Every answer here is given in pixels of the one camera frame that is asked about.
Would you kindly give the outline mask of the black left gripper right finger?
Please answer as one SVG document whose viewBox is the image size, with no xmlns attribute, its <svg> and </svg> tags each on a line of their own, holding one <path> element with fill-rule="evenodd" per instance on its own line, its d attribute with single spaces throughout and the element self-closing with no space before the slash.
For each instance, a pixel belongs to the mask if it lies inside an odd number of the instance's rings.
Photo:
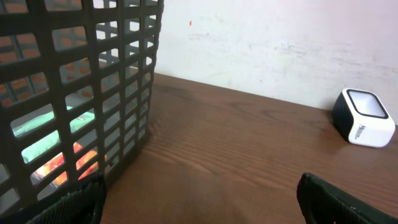
<svg viewBox="0 0 398 224">
<path fill-rule="evenodd" d="M 397 224 L 396 218 L 309 172 L 298 183 L 297 200 L 306 224 Z"/>
</svg>

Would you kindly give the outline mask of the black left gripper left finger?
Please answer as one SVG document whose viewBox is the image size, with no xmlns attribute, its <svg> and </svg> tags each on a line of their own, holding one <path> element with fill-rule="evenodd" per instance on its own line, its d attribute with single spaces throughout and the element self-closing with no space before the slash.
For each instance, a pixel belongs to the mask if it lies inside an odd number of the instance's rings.
<svg viewBox="0 0 398 224">
<path fill-rule="evenodd" d="M 102 174 L 90 174 L 36 204 L 1 218 L 2 224 L 99 224 L 107 196 Z"/>
</svg>

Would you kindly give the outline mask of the small orange carton box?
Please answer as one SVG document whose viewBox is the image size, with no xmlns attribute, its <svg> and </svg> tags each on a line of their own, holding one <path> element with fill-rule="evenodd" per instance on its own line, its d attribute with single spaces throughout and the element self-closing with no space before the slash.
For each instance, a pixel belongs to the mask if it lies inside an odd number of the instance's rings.
<svg viewBox="0 0 398 224">
<path fill-rule="evenodd" d="M 79 160 L 76 162 L 76 169 L 80 170 L 85 164 L 87 164 L 92 158 L 94 158 L 98 153 L 95 150 L 89 150 L 85 155 L 83 155 Z M 58 166 L 64 163 L 63 154 L 59 153 L 54 158 L 46 162 L 44 165 L 39 167 L 33 174 L 33 178 L 35 179 L 43 179 L 45 176 L 50 174 L 54 171 Z M 98 168 L 98 162 L 94 162 L 87 170 L 85 170 L 81 176 L 79 176 L 79 180 L 88 176 L 92 172 L 94 172 Z M 64 182 L 68 180 L 67 172 L 61 173 L 58 177 L 56 177 L 52 184 L 56 187 L 62 185 Z"/>
</svg>

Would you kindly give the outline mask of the mint green wipes pack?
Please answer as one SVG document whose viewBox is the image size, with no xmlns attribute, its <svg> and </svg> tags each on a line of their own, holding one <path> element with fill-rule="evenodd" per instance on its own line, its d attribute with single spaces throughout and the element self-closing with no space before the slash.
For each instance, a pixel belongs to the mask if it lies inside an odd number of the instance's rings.
<svg viewBox="0 0 398 224">
<path fill-rule="evenodd" d="M 20 126 L 17 126 L 12 129 L 14 136 L 16 138 L 22 137 L 24 134 L 27 134 L 29 131 L 38 128 L 39 126 L 47 123 L 48 121 L 54 119 L 55 115 L 53 111 L 48 113 L 36 116 L 32 118 L 30 121 L 23 123 Z M 95 119 L 95 114 L 92 112 L 85 112 L 70 122 L 70 131 L 71 133 L 77 132 L 82 127 L 86 126 L 88 123 L 92 122 Z M 48 151 L 50 148 L 55 146 L 60 142 L 60 137 L 58 131 L 53 131 L 48 134 L 44 138 L 38 140 L 37 142 L 31 144 L 27 148 L 22 151 L 22 157 L 24 162 L 30 163 L 36 157 Z"/>
</svg>

